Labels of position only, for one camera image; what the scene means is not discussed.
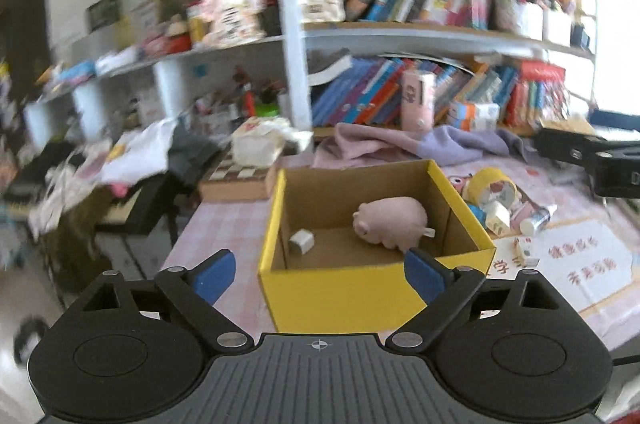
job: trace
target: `pink plush toy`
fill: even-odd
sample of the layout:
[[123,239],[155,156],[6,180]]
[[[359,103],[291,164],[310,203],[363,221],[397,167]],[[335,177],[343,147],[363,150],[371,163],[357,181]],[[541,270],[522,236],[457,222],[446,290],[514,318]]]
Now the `pink plush toy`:
[[393,197],[360,204],[353,214],[353,229],[369,244],[398,247],[406,253],[418,247],[420,238],[435,236],[427,227],[427,212],[420,202],[411,197]]

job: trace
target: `towel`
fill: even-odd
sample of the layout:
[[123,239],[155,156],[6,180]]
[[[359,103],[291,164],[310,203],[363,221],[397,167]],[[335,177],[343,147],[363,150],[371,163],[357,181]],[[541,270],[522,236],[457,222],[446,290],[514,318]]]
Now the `towel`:
[[526,141],[508,130],[463,131],[449,125],[428,133],[338,123],[334,135],[316,149],[313,167],[340,169],[412,159],[433,159],[439,166],[480,160],[485,154],[540,159]]

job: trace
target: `white handbag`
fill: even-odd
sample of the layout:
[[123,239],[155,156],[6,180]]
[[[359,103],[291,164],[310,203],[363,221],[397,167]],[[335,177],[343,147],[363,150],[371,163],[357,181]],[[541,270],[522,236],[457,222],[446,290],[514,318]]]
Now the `white handbag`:
[[343,22],[342,0],[298,0],[302,12],[302,23]]

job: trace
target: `yellow tape roll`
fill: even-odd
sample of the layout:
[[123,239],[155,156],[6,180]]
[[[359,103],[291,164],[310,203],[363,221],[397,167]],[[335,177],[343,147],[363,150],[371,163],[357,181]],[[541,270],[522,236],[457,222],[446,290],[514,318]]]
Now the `yellow tape roll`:
[[468,200],[478,206],[497,200],[509,208],[516,200],[516,185],[498,168],[482,168],[469,179],[466,186]]

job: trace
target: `wooden chessboard box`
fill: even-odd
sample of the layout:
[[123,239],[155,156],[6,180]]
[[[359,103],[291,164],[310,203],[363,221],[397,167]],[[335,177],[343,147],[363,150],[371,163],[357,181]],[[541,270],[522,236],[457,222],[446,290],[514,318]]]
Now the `wooden chessboard box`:
[[268,199],[279,168],[279,160],[269,168],[243,167],[234,163],[229,152],[204,175],[198,191],[204,203]]

